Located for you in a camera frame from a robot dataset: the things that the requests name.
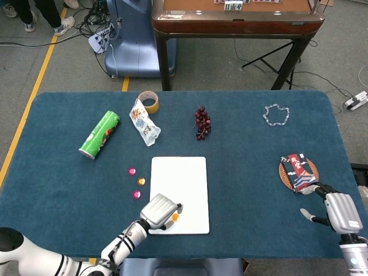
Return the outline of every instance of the chip can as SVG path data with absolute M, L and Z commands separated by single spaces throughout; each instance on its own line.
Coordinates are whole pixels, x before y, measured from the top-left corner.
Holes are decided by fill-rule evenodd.
M 78 151 L 91 159 L 95 159 L 97 153 L 105 145 L 119 122 L 120 117 L 118 114 L 107 111 Z

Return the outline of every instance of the sneaker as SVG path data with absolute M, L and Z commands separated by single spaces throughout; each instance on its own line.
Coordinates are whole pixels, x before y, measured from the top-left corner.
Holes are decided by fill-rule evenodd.
M 5 15 L 10 18 L 16 17 L 18 15 L 11 4 L 3 6 L 2 10 L 4 11 Z
M 69 29 L 73 28 L 75 23 L 74 17 L 69 16 L 68 18 L 62 19 L 62 24 L 58 28 L 54 28 L 55 36 L 62 36 Z
M 79 8 L 78 0 L 64 0 L 64 3 L 71 9 Z
M 24 23 L 24 30 L 27 33 L 32 33 L 36 29 L 35 24 L 36 24 L 37 19 L 38 19 L 37 14 L 33 10 L 31 10 L 30 12 L 32 13 L 32 16 L 33 16 L 32 23 L 31 24 Z

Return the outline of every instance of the yellow floor line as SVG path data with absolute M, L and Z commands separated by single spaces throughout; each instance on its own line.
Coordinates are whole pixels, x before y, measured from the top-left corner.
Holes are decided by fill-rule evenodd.
M 88 260 L 92 265 L 96 265 L 97 259 L 96 258 L 90 258 Z
M 66 13 L 67 13 L 67 9 L 64 8 L 63 11 L 62 11 L 62 14 L 61 14 L 61 18 L 64 18 L 65 15 L 66 15 Z M 54 35 L 52 37 L 52 39 L 51 39 L 51 43 L 55 43 L 57 39 L 58 39 L 58 37 Z M 6 154 L 4 163 L 3 163 L 2 167 L 1 167 L 1 171 L 0 171 L 0 188 L 1 188 L 2 184 L 3 184 L 3 182 L 4 182 L 6 172 L 7 172 L 8 168 L 9 168 L 10 162 L 12 161 L 12 158 L 13 158 L 14 152 L 16 150 L 16 147 L 17 147 L 19 138 L 20 138 L 20 136 L 22 134 L 22 131 L 23 131 L 25 122 L 26 122 L 27 117 L 28 117 L 28 114 L 29 114 L 30 106 L 32 105 L 32 102 L 33 102 L 34 98 L 36 97 L 37 92 L 38 92 L 38 90 L 40 88 L 42 79 L 43 79 L 44 74 L 46 72 L 46 68 L 47 68 L 47 65 L 48 65 L 48 63 L 50 61 L 50 58 L 51 58 L 52 51 L 53 51 L 54 47 L 55 47 L 55 45 L 50 45 L 48 47 L 48 51 L 46 53 L 46 56 L 45 56 L 45 59 L 44 59 L 44 63 L 42 64 L 41 70 L 40 70 L 39 75 L 38 75 L 38 77 L 36 79 L 36 83 L 34 84 L 33 90 L 32 90 L 32 92 L 30 94 L 30 97 L 28 99 L 27 105 L 26 105 L 26 107 L 24 109 L 24 112 L 23 112 L 21 121 L 20 121 L 20 123 L 18 125 L 16 134 L 13 137 L 13 141 L 11 142 L 10 148 L 9 148 L 7 154 Z
M 124 78 L 124 81 L 122 82 L 122 88 L 121 88 L 121 91 L 122 92 L 127 92 L 128 91 L 128 86 L 129 86 L 129 77 L 126 76 Z

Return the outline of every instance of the white board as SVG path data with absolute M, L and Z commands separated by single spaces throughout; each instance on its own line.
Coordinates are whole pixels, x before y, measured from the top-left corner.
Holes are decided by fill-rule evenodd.
M 151 234 L 208 234 L 207 170 L 204 157 L 154 157 L 150 200 L 158 193 L 183 204 L 179 219 L 168 230 Z

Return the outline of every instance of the table leg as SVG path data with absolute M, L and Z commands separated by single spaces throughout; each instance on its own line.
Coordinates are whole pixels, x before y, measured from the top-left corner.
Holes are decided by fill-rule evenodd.
M 170 78 L 168 75 L 168 57 L 167 57 L 167 39 L 164 37 L 156 37 L 157 55 L 159 58 L 161 85 L 163 91 L 171 90 Z
M 303 54 L 305 48 L 311 39 L 295 39 L 289 54 L 287 55 L 285 61 L 282 63 L 277 79 L 272 85 L 271 90 L 280 90 L 286 80 L 288 79 L 293 68 L 297 64 L 299 58 Z

